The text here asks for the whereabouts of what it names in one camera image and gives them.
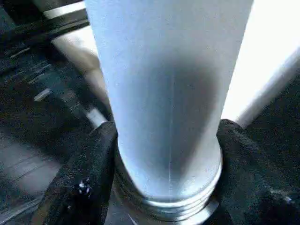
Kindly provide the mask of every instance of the white cylinder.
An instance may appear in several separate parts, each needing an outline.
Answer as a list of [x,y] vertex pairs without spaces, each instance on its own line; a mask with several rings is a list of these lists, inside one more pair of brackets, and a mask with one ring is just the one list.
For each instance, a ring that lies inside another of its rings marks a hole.
[[196,206],[220,176],[216,132],[251,4],[86,0],[118,130],[118,179],[150,211]]

